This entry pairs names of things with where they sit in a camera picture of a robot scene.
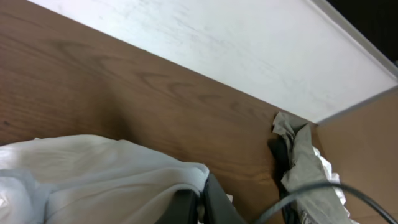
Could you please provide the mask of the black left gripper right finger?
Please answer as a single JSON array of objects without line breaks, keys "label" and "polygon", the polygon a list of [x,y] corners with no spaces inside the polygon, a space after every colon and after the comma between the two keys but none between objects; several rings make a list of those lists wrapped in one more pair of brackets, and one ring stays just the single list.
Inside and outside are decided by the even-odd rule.
[{"label": "black left gripper right finger", "polygon": [[205,224],[246,224],[213,174],[206,180],[203,205]]}]

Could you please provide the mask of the white t-shirt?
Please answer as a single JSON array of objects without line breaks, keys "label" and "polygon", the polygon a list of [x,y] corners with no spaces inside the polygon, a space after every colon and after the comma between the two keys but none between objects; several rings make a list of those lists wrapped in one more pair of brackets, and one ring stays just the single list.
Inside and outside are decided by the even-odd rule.
[{"label": "white t-shirt", "polygon": [[206,165],[95,135],[1,147],[2,223],[155,223],[179,190],[200,195]]}]

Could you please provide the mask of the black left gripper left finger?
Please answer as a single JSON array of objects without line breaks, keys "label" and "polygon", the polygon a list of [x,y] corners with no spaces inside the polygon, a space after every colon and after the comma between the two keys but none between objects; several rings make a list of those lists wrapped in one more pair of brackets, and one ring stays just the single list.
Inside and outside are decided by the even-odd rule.
[{"label": "black left gripper left finger", "polygon": [[197,224],[198,196],[192,190],[178,190],[155,224]]}]

